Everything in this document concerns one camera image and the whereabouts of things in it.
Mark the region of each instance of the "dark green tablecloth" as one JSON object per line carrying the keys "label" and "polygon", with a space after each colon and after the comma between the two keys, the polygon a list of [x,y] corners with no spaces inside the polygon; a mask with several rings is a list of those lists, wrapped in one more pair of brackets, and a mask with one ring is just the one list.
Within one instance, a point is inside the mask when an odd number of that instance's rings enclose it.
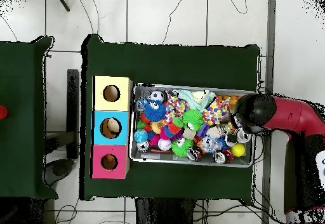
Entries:
{"label": "dark green tablecloth", "polygon": [[0,196],[55,198],[42,179],[45,153],[43,57],[52,43],[0,42]]}
{"label": "dark green tablecloth", "polygon": [[125,180],[90,179],[91,76],[123,76],[133,83],[256,91],[259,52],[256,45],[234,48],[111,44],[89,35],[82,46],[81,143],[86,142],[86,146],[81,148],[85,154],[81,158],[80,197],[225,198],[250,203],[252,167],[131,162]]}

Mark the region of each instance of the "blue box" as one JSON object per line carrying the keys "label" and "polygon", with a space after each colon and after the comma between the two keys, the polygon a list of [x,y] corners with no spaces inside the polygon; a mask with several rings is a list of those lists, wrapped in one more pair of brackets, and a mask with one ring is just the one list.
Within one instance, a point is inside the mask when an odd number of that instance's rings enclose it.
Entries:
{"label": "blue box", "polygon": [[[120,122],[122,130],[115,138],[106,138],[100,132],[100,125],[104,119],[115,118]],[[128,143],[128,112],[95,111],[94,145],[126,145]]]}

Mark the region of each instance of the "yellow box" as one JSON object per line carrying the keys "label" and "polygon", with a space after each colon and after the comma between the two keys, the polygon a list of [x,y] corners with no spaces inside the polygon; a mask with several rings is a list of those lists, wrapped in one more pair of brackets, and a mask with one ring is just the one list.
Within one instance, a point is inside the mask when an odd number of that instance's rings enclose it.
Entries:
{"label": "yellow box", "polygon": [[94,80],[95,110],[129,111],[132,81],[128,77],[95,76]]}

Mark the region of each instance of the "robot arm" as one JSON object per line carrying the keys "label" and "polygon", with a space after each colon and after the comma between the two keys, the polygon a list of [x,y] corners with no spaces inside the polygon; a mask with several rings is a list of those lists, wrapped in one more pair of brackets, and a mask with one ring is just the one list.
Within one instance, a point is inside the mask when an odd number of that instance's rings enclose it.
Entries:
{"label": "robot arm", "polygon": [[325,120],[313,106],[290,98],[248,94],[233,122],[247,133],[285,131],[284,213],[292,224],[325,224]]}

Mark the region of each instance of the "gray tray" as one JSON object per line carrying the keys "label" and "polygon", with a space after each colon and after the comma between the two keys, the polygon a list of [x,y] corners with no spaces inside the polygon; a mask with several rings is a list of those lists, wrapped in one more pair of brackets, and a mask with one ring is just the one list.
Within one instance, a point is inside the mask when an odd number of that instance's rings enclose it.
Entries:
{"label": "gray tray", "polygon": [[131,116],[131,129],[130,131],[130,143],[129,143],[129,157],[132,161],[138,162],[160,162],[160,163],[173,163],[173,164],[193,164],[203,166],[228,166],[237,168],[246,168],[252,165],[255,154],[255,135],[252,135],[251,141],[243,144],[246,147],[246,153],[241,157],[234,157],[234,160],[230,163],[217,164],[213,161],[212,155],[206,154],[200,158],[199,162],[188,160],[186,157],[178,157],[175,154],[154,154],[150,152],[139,152],[136,147],[136,142],[133,140],[133,133],[136,131],[136,122],[140,119],[140,113],[136,111],[136,101],[144,95],[145,91],[165,91],[172,89],[187,89],[189,91],[202,91],[208,89],[217,95],[234,95],[243,96],[248,93],[255,93],[254,91],[240,91],[235,89],[216,89],[216,88],[202,88],[202,87],[184,87],[184,86],[171,86],[160,84],[144,84],[138,83],[133,86],[132,90],[132,105],[134,112]]}

